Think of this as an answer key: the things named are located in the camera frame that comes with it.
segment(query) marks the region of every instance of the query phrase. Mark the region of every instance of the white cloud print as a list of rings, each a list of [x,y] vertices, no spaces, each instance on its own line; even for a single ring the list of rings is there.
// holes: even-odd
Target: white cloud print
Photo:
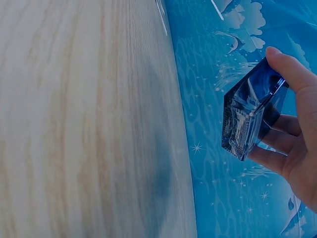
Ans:
[[[250,35],[262,34],[259,28],[265,26],[266,21],[261,13],[260,3],[251,0],[215,0],[215,3],[223,13],[227,28],[245,28]]]
[[[246,44],[244,45],[244,49],[248,52],[253,52],[256,49],[263,49],[265,45],[265,41],[256,37],[251,36],[249,40],[246,41]]]

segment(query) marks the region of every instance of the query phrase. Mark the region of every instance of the perfume bottle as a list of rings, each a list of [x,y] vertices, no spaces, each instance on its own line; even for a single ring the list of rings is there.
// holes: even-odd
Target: perfume bottle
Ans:
[[[240,161],[280,116],[288,84],[266,58],[224,96],[221,145]]]

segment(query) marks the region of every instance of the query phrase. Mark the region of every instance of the wood panel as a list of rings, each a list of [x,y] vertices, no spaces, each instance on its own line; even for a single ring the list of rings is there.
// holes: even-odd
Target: wood panel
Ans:
[[[196,236],[167,32],[155,0],[0,1],[0,238]]]

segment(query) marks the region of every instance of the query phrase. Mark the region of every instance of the blue patterned wallpaper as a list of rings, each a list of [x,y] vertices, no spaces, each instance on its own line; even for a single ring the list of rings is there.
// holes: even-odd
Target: blue patterned wallpaper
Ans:
[[[278,175],[221,148],[224,94],[276,46],[317,72],[316,0],[165,0],[199,238],[312,238],[316,215]],[[293,93],[283,109],[296,114]]]

